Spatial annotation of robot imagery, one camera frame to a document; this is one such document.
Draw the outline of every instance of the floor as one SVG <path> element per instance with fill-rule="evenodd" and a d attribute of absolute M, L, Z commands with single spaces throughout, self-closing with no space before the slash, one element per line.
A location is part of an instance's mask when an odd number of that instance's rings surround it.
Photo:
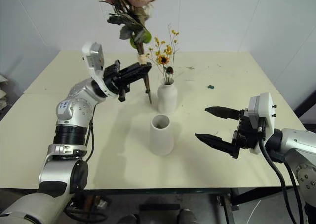
<path fill-rule="evenodd" d="M 5 208 L 14 202 L 20 195 L 0 190 L 0 208 Z M 139 213 L 139 205 L 145 203 L 155 204 L 180 204 L 181 208 L 189 208 L 196 216 L 199 224 L 225 224 L 225 215 L 223 208 L 217 204 L 216 195 L 206 193 L 199 194 L 130 194 L 130 195 L 107 195 L 112 202 L 106 208 L 105 214 L 108 219 L 104 224 L 116 224 L 117 221 L 126 215 Z M 295 217 L 298 217 L 296 200 L 294 193 L 289 191 L 289 200 Z M 258 204 L 258 201 L 249 202 L 239 205 L 239 210 L 233 211 L 236 224 L 246 224 L 247 220 Z M 155 222 L 146 218 L 148 212 L 141 212 L 144 217 L 144 224 L 174 224 L 178 211 L 169 212 L 151 212 L 158 217 L 164 217 L 164 220 Z M 57 224 L 76 224 L 76 221 L 71 220 L 65 214 L 61 215 Z M 291 219 L 286 211 L 283 196 L 278 194 L 274 197 L 269 197 L 261 200 L 260 204 L 253 212 L 249 224 L 290 224 Z"/>

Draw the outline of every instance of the small green object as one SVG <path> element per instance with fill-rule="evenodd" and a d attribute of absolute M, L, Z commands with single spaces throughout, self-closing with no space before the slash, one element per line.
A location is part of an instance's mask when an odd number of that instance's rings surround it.
<path fill-rule="evenodd" d="M 133 37 L 131 37 L 131 38 L 129 39 L 129 42 L 130 42 L 130 45 L 132 46 L 132 48 L 137 49 L 137 47 L 136 47 L 136 44 L 135 44 L 135 41 L 134 41 Z"/>
<path fill-rule="evenodd" d="M 152 40 L 152 35 L 148 30 L 146 30 L 146 32 L 143 34 L 143 42 L 148 44 L 150 40 Z"/>

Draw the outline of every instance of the white table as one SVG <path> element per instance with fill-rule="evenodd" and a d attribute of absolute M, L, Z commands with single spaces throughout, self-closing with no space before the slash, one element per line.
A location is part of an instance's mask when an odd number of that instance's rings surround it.
<path fill-rule="evenodd" d="M 136 61 L 135 54 L 106 54 L 105 58 L 108 65 L 120 59 L 122 67 Z M 241 150 L 235 160 L 194 136 L 216 134 L 231 142 L 238 122 L 217 118 L 204 109 L 244 109 L 251 96 L 263 92 L 270 92 L 277 104 L 277 128 L 304 129 L 249 53 L 177 55 L 175 84 L 179 104 L 171 116 L 175 147 L 164 157 L 148 150 L 150 121 L 158 113 L 156 91 L 161 75 L 153 66 L 149 76 L 153 106 L 144 93 L 143 80 L 131 85 L 126 102 L 107 99 L 97 106 L 95 151 L 88 162 L 87 189 L 279 186 L 277 176 L 262 155 Z M 41 166 L 54 137 L 56 105 L 67 96 L 71 86 L 87 77 L 79 51 L 60 52 L 0 122 L 0 187 L 38 187 Z M 277 166 L 290 185 L 284 166 Z"/>

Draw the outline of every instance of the empty white vase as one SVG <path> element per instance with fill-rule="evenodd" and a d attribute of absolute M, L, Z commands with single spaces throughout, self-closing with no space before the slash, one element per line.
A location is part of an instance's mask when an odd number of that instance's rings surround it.
<path fill-rule="evenodd" d="M 176 88 L 173 79 L 170 79 L 169 85 L 162 80 L 161 85 L 157 90 L 158 110 L 161 114 L 171 115 L 177 107 L 178 89 Z"/>
<path fill-rule="evenodd" d="M 173 135 L 170 119 L 164 114 L 154 116 L 150 125 L 150 145 L 152 153 L 164 156 L 173 149 Z"/>

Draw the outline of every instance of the table surface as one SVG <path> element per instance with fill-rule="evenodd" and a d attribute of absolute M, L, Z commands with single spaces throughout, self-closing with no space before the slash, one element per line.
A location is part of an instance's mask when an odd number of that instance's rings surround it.
<path fill-rule="evenodd" d="M 106 54 L 109 65 L 122 68 L 135 54 Z M 37 188 L 38 176 L 53 141 L 55 108 L 71 86 L 88 77 L 79 51 L 62 51 L 36 78 L 0 122 L 0 187 Z M 162 76 L 149 73 L 153 104 L 142 80 L 131 85 L 126 102 L 107 99 L 94 116 L 95 150 L 89 164 L 87 189 L 220 188 L 279 186 L 262 155 L 241 150 L 239 158 L 212 149 L 194 133 L 212 134 L 231 142 L 238 122 L 204 111 L 210 106 L 237 110 L 250 97 L 270 92 L 277 104 L 276 127 L 304 129 L 282 95 L 248 52 L 179 53 L 175 61 L 178 107 L 170 116 L 175 147 L 167 156 L 148 149 L 150 121 L 157 111 Z M 277 164 L 286 183 L 289 175 Z"/>

